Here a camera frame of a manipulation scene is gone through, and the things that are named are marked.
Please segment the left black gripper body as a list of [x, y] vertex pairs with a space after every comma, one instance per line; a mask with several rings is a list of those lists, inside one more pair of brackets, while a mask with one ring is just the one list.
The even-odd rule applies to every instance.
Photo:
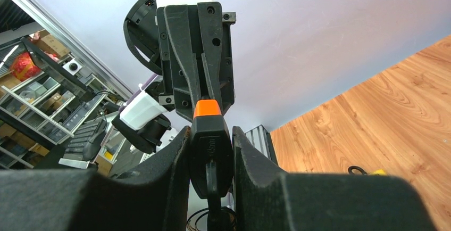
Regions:
[[[157, 18], [157, 26], [158, 26], [158, 32], [160, 35], [165, 35], [165, 37], [159, 38], [159, 44], [160, 44], [160, 52], [161, 52], [161, 60], [162, 64], [165, 68], [170, 68], [170, 76], [171, 76], [171, 85], [167, 87], [166, 91], [173, 95], [174, 98], [174, 87], [173, 87], [173, 69], [171, 68], [171, 55], [172, 55], [172, 49], [170, 46], [169, 36], [166, 29], [166, 23], [164, 18], [164, 8], [165, 7], [159, 7], [156, 11], [156, 18]], [[197, 60], [200, 58], [200, 53], [202, 52], [201, 47], [201, 34], [199, 31], [199, 21], [198, 21], [198, 12], [197, 12], [197, 4], [196, 5], [188, 5], [189, 9], [189, 22], [190, 22], [190, 33], [191, 33], [191, 41], [193, 46], [193, 52], [196, 57], [196, 63]], [[235, 24], [236, 22], [236, 14], [235, 12], [228, 12], [229, 13], [229, 108], [234, 104], [235, 102], [235, 87], [234, 87], [234, 78], [233, 78], [233, 58], [232, 58], [232, 46], [231, 46], [231, 26]], [[194, 116], [194, 110], [193, 111], [179, 111], [177, 108], [177, 101], [174, 98], [173, 105], [175, 108], [176, 113], [181, 116], [182, 118], [192, 121]], [[221, 109], [222, 113], [225, 114], [227, 110]]]

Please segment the yellow padlock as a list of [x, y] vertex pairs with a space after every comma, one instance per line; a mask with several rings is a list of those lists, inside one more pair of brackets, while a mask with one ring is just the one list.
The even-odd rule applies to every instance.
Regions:
[[350, 175], [378, 175], [378, 176], [387, 175], [387, 173], [382, 169], [367, 172], [362, 167], [359, 166], [350, 166], [348, 167], [347, 171]]

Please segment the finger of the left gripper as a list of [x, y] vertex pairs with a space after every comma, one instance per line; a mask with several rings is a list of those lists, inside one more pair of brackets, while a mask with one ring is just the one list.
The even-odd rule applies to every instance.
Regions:
[[229, 109], [229, 13], [219, 2], [197, 4], [202, 52], [197, 60], [199, 100], [216, 100]]
[[179, 111], [193, 111], [200, 98], [199, 75], [190, 33], [188, 5], [164, 8], [166, 29], [172, 49], [174, 98]]

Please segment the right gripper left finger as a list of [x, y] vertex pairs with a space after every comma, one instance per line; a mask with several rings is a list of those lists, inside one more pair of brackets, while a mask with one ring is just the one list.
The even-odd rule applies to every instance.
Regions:
[[94, 170], [1, 171], [1, 230], [185, 230], [190, 128], [108, 178]]

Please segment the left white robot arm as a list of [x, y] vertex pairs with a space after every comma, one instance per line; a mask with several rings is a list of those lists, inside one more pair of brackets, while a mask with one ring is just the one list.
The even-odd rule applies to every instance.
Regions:
[[153, 153], [169, 130], [166, 112], [192, 121], [196, 103], [216, 100], [223, 113], [235, 102], [231, 26], [234, 12], [219, 2], [158, 7], [138, 0], [126, 15], [130, 52], [162, 77], [149, 81], [120, 109], [113, 124], [138, 150]]

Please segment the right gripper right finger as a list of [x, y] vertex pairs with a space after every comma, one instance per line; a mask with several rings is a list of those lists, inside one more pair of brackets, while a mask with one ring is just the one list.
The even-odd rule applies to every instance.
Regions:
[[401, 178], [289, 173], [241, 128], [232, 134], [238, 230], [435, 230], [419, 194]]

